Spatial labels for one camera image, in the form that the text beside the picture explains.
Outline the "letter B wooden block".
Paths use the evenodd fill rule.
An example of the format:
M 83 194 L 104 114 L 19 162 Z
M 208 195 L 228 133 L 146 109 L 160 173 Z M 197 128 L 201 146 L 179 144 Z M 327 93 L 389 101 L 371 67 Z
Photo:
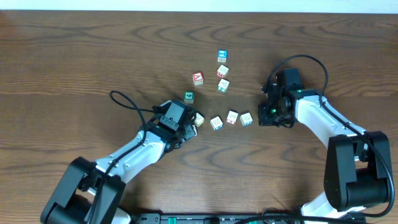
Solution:
M 248 125 L 252 124 L 253 118 L 252 118 L 251 114 L 249 112 L 247 112 L 240 116 L 240 121 L 243 126 L 248 126 Z

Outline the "red U 8 wooden block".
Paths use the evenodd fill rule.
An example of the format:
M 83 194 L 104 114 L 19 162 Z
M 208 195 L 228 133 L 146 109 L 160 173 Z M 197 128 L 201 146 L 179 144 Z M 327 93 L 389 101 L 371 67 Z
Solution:
M 219 116 L 212 118 L 210 124 L 215 131 L 223 127 L 223 122 Z

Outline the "number 3 wooden block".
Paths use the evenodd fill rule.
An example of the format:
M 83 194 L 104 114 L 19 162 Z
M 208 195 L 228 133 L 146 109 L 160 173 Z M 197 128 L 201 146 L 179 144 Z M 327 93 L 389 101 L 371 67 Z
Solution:
M 235 124 L 236 120 L 238 118 L 238 115 L 239 114 L 237 112 L 230 110 L 228 112 L 228 115 L 227 115 L 227 118 L 226 118 L 226 122 L 229 123 L 229 124 Z

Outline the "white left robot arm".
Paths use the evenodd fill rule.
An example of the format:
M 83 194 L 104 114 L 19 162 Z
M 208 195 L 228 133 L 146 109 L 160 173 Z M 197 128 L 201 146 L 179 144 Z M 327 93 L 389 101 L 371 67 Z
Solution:
M 168 102 L 112 154 L 90 162 L 78 157 L 67 167 L 40 216 L 41 223 L 111 223 L 126 184 L 146 167 L 195 137 L 196 109 Z

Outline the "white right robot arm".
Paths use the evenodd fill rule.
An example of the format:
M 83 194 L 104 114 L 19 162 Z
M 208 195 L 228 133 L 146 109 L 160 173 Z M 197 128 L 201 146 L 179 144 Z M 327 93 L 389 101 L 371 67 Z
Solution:
M 304 204 L 307 223 L 367 217 L 363 210 L 385 203 L 391 211 L 396 191 L 387 136 L 368 132 L 335 110 L 322 91 L 306 89 L 299 81 L 268 83 L 267 102 L 259 104 L 261 126 L 291 128 L 302 123 L 327 148 L 324 191 Z

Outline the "green 4 wooden block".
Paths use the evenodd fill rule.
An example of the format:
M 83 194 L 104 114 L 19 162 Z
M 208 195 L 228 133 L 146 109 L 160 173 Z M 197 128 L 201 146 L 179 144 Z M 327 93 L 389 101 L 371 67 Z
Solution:
M 184 93 L 184 102 L 188 104 L 194 103 L 194 92 L 193 91 L 186 91 Z

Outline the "green side wooden block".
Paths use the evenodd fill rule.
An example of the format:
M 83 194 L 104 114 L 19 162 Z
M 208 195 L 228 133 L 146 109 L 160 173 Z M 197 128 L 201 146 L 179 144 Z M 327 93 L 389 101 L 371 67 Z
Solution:
M 217 86 L 218 91 L 226 93 L 228 87 L 229 87 L 230 82 L 228 80 L 225 80 L 222 78 Z

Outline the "red A wooden block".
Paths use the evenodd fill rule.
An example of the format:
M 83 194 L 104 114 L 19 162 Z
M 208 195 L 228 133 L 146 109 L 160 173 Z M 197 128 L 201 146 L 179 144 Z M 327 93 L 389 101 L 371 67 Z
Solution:
M 192 74 L 193 83 L 195 86 L 202 85 L 204 83 L 204 77 L 202 72 L 196 72 Z

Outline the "red M wooden block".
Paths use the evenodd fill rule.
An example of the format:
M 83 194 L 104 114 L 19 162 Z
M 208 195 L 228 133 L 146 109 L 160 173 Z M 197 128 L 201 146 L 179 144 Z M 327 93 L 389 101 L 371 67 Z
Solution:
M 219 69 L 217 69 L 217 76 L 220 78 L 225 78 L 229 72 L 229 68 L 225 65 L 220 65 Z

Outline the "blue top wooden block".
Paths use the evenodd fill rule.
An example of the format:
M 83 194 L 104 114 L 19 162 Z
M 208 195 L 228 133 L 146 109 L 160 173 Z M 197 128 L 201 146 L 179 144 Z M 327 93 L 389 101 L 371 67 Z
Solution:
M 219 50 L 218 51 L 218 56 L 217 56 L 217 61 L 219 63 L 225 63 L 228 58 L 228 51 L 227 50 Z

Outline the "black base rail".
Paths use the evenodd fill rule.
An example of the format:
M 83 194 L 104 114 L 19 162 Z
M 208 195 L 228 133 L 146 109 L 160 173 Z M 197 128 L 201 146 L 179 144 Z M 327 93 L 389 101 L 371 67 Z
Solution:
M 236 214 L 159 214 L 142 213 L 133 215 L 130 224 L 305 224 L 305 223 L 366 223 L 365 218 L 321 218 L 283 213 L 263 213 L 262 215 Z

